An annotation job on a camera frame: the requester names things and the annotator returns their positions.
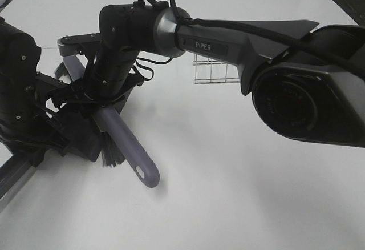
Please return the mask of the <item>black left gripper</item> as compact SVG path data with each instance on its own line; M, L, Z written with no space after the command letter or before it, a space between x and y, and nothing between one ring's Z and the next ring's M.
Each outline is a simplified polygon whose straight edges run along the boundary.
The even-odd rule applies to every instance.
M66 84L39 71L34 82L25 87L27 101L31 106L30 137L36 146L54 149L64 156L70 140L63 135L64 125L57 112L47 107L50 94Z

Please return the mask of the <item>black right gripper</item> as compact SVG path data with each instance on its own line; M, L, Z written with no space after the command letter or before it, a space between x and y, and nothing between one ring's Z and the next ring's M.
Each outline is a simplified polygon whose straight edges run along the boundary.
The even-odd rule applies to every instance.
M136 68L132 69L134 72L127 73L122 79L115 76L112 80L106 80L84 76L84 67L79 70L76 67L59 67L55 75L58 78L67 75L71 83L62 83L48 91L45 99L51 100L60 112L94 113L109 106L121 111L132 89L144 82L144 77Z

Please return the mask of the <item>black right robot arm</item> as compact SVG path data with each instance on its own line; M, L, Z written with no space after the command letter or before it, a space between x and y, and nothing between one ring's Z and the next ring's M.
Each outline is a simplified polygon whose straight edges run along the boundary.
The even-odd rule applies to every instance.
M86 72L55 90L55 105L106 106L121 98L140 52L194 53L237 68L263 122L303 142L364 146L364 27L297 21L193 19L173 2L108 5L99 34L62 38L63 55L83 54Z

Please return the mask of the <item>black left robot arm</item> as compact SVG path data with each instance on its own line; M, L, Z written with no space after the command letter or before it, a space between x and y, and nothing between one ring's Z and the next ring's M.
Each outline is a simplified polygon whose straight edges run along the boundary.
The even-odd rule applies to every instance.
M66 84L37 70L40 55L31 35L1 19L1 143L11 153L54 149L65 155L70 140L46 102Z

